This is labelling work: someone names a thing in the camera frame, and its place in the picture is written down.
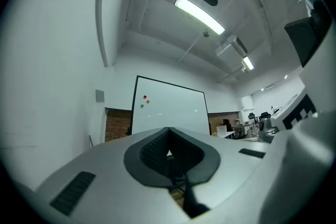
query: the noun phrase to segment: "whiteboard frame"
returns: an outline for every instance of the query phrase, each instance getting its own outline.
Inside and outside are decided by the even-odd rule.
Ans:
[[[165,82],[165,81],[161,81],[161,80],[157,80],[157,79],[151,79],[151,78],[147,78],[147,77],[143,77],[143,76],[137,76],[137,79],[135,81],[135,87],[134,87],[134,94],[133,94],[133,103],[132,103],[132,114],[131,114],[131,125],[130,125],[130,132],[129,132],[129,135],[132,135],[132,127],[133,127],[133,114],[134,114],[134,104],[135,104],[135,95],[136,95],[136,88],[138,86],[138,79],[141,78],[141,79],[148,79],[148,80],[153,80],[153,81],[156,81],[156,82],[160,82],[160,83],[164,83],[164,84],[168,84],[168,85],[172,85],[172,86],[176,86],[176,87],[180,87],[180,88],[184,88],[184,89],[187,89],[187,90],[192,90],[192,91],[195,91],[195,92],[201,92],[203,94],[203,97],[204,97],[204,102],[205,102],[205,109],[206,109],[206,115],[208,117],[208,124],[209,124],[209,134],[211,135],[211,128],[210,128],[210,123],[209,123],[209,113],[208,113],[208,108],[206,106],[206,100],[205,100],[205,94],[204,92],[202,91],[197,91],[197,90],[194,90],[194,89],[191,89],[191,88],[187,88],[187,87],[183,87],[183,86],[180,86],[180,85],[176,85],[176,84],[172,84],[172,83],[168,83],[168,82]]]

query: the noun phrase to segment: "whiteboard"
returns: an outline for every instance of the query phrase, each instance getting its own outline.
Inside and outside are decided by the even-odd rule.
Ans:
[[[131,134],[163,127],[210,135],[204,92],[137,76]]]

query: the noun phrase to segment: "black rectangular slot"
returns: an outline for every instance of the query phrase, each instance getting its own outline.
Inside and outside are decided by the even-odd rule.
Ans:
[[[257,158],[263,158],[264,155],[266,154],[265,152],[260,152],[260,151],[253,151],[253,150],[248,150],[247,148],[242,148],[239,153],[246,154],[249,156],[257,157]]]
[[[80,172],[50,203],[52,207],[69,216],[84,195],[96,175]]]

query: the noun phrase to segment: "ceiling light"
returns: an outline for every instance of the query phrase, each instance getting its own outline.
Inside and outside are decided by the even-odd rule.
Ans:
[[[248,68],[249,68],[250,70],[254,69],[254,67],[253,67],[253,65],[252,65],[252,63],[251,63],[251,61],[250,61],[250,59],[248,59],[247,56],[244,57],[243,60],[244,60],[245,64],[248,66]]]
[[[191,3],[189,0],[176,0],[175,7],[188,12],[190,15],[199,19],[219,35],[225,31],[224,27],[221,26],[213,17],[201,8],[197,7],[195,4]]]

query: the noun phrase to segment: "white cabinet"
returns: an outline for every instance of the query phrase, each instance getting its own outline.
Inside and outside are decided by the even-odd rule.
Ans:
[[[250,110],[250,109],[254,109],[254,103],[253,103],[253,99],[252,96],[248,95],[248,96],[244,96],[240,99],[241,104],[242,104],[242,108],[243,110]]]

